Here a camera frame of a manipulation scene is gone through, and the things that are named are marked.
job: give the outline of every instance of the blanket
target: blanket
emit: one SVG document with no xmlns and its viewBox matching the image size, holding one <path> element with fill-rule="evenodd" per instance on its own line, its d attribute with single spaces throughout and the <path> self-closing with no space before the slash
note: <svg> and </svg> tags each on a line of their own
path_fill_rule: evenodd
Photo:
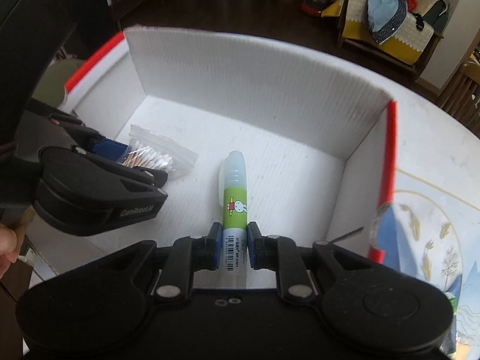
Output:
<svg viewBox="0 0 480 360">
<path fill-rule="evenodd" d="M 378 44 L 383 44 L 407 17 L 407 5 L 400 0 L 367 0 L 368 28 Z"/>
</svg>

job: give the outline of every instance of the cartoon rabbit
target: cartoon rabbit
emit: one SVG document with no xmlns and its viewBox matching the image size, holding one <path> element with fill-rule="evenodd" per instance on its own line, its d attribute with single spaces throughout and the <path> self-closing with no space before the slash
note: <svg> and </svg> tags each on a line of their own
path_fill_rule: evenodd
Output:
<svg viewBox="0 0 480 360">
<path fill-rule="evenodd" d="M 240 200 L 235 202 L 234 207 L 236 212 L 247 212 L 247 205 L 243 204 Z"/>
</svg>

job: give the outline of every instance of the green label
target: green label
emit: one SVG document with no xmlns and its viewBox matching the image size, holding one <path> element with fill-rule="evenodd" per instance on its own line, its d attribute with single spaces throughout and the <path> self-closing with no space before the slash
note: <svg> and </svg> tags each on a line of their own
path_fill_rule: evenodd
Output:
<svg viewBox="0 0 480 360">
<path fill-rule="evenodd" d="M 228 187 L 223 192 L 223 228 L 247 228 L 247 191 Z"/>
<path fill-rule="evenodd" d="M 450 304 L 452 305 L 453 312 L 457 312 L 457 299 L 454 296 L 452 296 L 451 298 L 448 298 L 448 300 L 450 301 Z"/>
</svg>

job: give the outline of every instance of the glue stick label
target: glue stick label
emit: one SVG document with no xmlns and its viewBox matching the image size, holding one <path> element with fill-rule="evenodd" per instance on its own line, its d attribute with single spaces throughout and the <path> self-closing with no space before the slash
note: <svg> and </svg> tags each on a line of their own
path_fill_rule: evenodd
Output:
<svg viewBox="0 0 480 360">
<path fill-rule="evenodd" d="M 227 187 L 223 192 L 223 228 L 247 228 L 247 191 Z"/>
<path fill-rule="evenodd" d="M 245 275 L 247 263 L 247 231 L 230 228 L 223 231 L 223 257 L 225 271 L 233 275 Z"/>
</svg>

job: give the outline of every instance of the wall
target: wall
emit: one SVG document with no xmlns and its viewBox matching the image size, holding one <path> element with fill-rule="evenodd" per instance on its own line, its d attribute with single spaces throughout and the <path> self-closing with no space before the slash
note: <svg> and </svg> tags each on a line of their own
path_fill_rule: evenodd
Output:
<svg viewBox="0 0 480 360">
<path fill-rule="evenodd" d="M 458 0 L 430 62 L 420 76 L 441 89 L 455 71 L 480 27 L 480 0 Z"/>
</svg>

